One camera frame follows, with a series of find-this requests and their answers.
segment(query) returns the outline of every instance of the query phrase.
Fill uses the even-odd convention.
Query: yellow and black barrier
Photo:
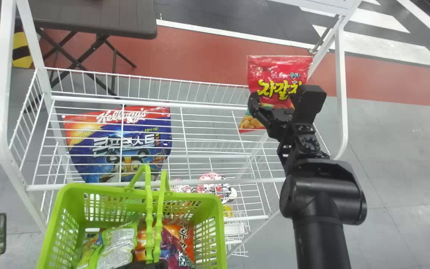
[[[29,68],[32,64],[26,34],[22,25],[14,26],[14,41],[12,47],[12,65],[19,68]]]

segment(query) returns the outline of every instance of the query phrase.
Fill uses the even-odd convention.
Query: wire shelf
[[[60,77],[65,71],[69,73],[60,85],[51,92],[41,90],[38,72],[54,72]],[[107,85],[114,80],[112,89],[116,96],[110,95],[108,88],[103,89],[94,83],[94,77]],[[9,138],[9,145],[20,170],[24,165],[30,165],[28,158],[34,160],[31,155],[37,155],[34,175],[25,181],[26,191],[37,203],[43,222],[48,223],[57,191],[68,182],[84,182],[82,176],[94,174],[80,173],[77,170],[79,165],[94,164],[72,162],[69,153],[71,146],[68,145],[67,139],[77,137],[68,135],[68,116],[88,112],[99,114],[132,105],[169,107],[172,131],[171,137],[164,142],[171,142],[172,145],[169,155],[158,155],[166,157],[162,170],[169,172],[172,186],[196,187],[200,184],[227,183],[235,189],[237,197],[225,204],[230,208],[225,218],[227,252],[231,255],[247,256],[244,239],[251,234],[252,221],[269,218],[279,198],[274,182],[284,179],[284,172],[276,155],[277,141],[268,138],[264,130],[239,132],[248,96],[249,90],[240,85],[58,68],[36,70],[14,132]],[[120,125],[121,130],[135,125],[123,119],[108,124]],[[84,131],[90,133],[100,130],[98,126],[88,124]],[[123,143],[122,138],[110,147],[119,149],[118,153],[114,153],[114,157],[122,157],[124,150],[133,148]],[[97,165],[116,167],[114,164]],[[118,165],[118,168],[113,170],[113,179],[100,184],[127,184],[121,182],[121,176],[135,171],[129,172],[124,166]],[[207,172],[218,173],[225,177],[225,180],[198,180]],[[157,187],[157,183],[158,181],[154,182],[154,187]]]

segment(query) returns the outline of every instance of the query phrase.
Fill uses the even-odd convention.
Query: dark table top
[[[40,28],[143,39],[157,36],[153,0],[29,0],[29,5],[34,25]]]

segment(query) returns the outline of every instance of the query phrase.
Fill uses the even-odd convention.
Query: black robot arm
[[[297,267],[351,269],[343,224],[363,223],[366,199],[349,163],[330,160],[316,138],[313,122],[326,93],[314,85],[297,90],[290,94],[295,109],[263,107],[254,92],[249,112],[280,143],[277,153],[286,176],[280,211],[293,222]]]

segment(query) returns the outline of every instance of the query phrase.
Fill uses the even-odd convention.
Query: blue cereal box
[[[141,164],[150,165],[154,180],[172,148],[168,107],[129,106],[63,119],[71,160],[85,182],[129,182]]]

